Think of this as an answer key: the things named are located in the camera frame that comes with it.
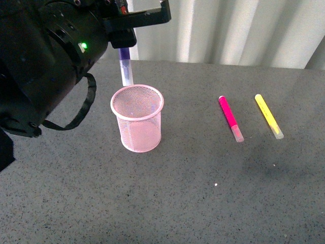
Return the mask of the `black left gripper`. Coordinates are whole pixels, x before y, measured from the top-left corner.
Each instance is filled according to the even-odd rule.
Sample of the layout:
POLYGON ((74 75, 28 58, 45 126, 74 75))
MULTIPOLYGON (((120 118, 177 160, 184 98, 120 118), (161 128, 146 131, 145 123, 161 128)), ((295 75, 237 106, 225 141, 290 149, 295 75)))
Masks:
POLYGON ((134 29, 169 22, 168 1, 121 15, 116 1, 1 1, 1 129, 38 137, 40 126, 60 130, 47 116, 82 79, 88 93, 77 127, 95 99, 89 70, 107 46, 136 44, 134 29))

